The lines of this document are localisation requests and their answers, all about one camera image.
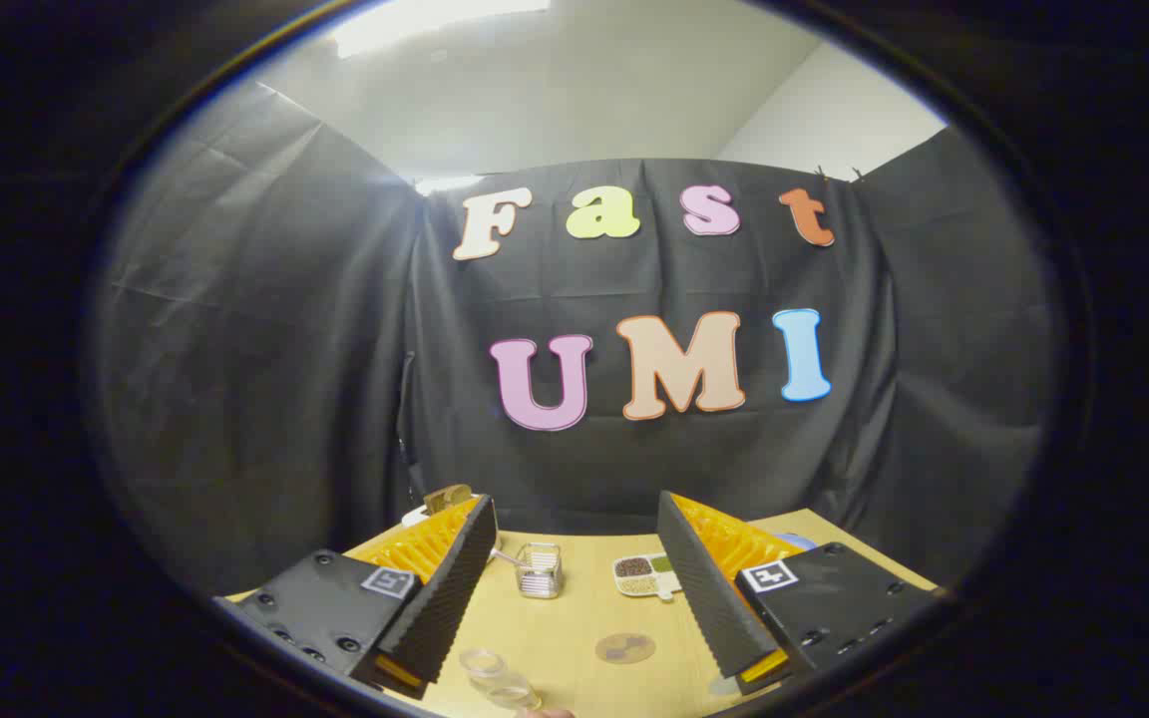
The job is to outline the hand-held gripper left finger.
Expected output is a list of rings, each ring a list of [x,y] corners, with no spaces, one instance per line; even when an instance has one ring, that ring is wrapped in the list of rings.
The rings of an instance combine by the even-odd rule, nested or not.
[[[496,548],[496,505],[475,495],[356,557],[319,549],[214,608],[337,681],[423,698],[441,677]]]

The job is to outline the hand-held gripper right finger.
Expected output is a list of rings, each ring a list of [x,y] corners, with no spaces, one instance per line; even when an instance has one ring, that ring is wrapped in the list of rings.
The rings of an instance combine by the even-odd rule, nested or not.
[[[668,491],[656,527],[708,650],[739,690],[834,671],[940,599],[846,542],[802,549]]]

